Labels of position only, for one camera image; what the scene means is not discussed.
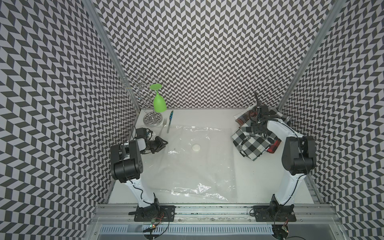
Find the black white plaid shirt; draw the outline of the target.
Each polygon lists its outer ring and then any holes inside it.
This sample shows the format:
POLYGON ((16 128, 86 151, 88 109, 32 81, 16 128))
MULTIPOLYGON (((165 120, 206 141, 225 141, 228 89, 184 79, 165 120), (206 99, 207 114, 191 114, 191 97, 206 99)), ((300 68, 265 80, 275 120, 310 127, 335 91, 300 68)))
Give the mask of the black white plaid shirt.
MULTIPOLYGON (((284 123, 288 123, 290 121, 290 117, 283 115, 275 108, 269 107, 269 112, 271 119, 268 122, 282 120, 284 123)), ((244 125, 239 126, 239 129, 232 135, 233 144, 239 153, 252 161, 255 161, 263 153, 267 152, 267 149, 277 138, 279 137, 272 131, 269 136, 254 134, 251 127, 251 120, 247 121, 244 125)))

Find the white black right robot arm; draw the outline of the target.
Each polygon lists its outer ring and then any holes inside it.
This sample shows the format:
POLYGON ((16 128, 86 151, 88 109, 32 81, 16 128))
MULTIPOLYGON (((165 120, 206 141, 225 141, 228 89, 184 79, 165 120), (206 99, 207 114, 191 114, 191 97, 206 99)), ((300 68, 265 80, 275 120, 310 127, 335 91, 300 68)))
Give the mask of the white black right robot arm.
POLYGON ((298 133, 280 119, 269 120, 267 130, 282 140, 284 148, 281 162, 285 170, 268 210, 273 213, 292 210, 300 184, 316 167, 315 138, 298 133))

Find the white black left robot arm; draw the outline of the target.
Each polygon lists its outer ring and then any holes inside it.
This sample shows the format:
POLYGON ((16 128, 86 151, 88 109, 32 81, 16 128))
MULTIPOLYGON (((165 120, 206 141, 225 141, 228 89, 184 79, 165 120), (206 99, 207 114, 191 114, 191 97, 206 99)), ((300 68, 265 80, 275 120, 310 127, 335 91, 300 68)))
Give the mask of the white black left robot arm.
POLYGON ((141 151, 146 148, 144 139, 132 140, 110 148, 111 175, 114 180, 127 185, 138 201, 140 210, 159 211, 159 201, 155 193, 144 184, 141 151))

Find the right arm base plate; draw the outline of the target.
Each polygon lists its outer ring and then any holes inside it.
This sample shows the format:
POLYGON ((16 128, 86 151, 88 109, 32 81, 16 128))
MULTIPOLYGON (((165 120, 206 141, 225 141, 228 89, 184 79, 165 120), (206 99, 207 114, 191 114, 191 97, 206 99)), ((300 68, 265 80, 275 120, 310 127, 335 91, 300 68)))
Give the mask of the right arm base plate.
POLYGON ((296 222, 294 205, 283 207, 253 206, 257 222, 296 222))

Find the clear plastic vacuum bag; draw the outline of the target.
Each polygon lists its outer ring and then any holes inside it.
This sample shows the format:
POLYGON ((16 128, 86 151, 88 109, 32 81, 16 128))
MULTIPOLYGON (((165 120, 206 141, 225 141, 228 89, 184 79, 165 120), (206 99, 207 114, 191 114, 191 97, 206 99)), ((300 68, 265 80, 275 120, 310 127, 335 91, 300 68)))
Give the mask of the clear plastic vacuum bag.
POLYGON ((161 138, 168 144, 158 153, 142 156, 143 182, 155 193, 171 198, 205 199, 233 203, 237 200, 236 174, 230 130, 172 126, 161 138), (201 150, 194 152, 192 146, 201 150))

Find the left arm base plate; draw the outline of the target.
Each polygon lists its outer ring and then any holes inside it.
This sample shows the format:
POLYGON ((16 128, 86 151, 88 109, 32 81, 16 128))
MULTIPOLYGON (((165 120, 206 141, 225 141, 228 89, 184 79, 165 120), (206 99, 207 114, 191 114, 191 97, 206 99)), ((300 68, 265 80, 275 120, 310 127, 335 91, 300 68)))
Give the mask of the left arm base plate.
POLYGON ((141 208, 137 206, 135 212, 130 212, 129 215, 134 215, 135 222, 150 222, 152 219, 162 219, 162 222, 173 222, 175 219, 176 206, 166 205, 151 205, 141 208))

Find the red black buffalo plaid shirt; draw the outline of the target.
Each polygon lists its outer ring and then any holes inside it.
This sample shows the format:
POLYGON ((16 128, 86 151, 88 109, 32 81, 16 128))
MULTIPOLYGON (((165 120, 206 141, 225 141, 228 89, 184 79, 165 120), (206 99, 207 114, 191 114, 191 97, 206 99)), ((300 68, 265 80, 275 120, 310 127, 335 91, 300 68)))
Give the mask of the red black buffalo plaid shirt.
POLYGON ((236 123, 238 123, 239 126, 242 126, 250 119, 255 119, 258 116, 259 109, 260 107, 254 105, 242 111, 235 116, 236 123))

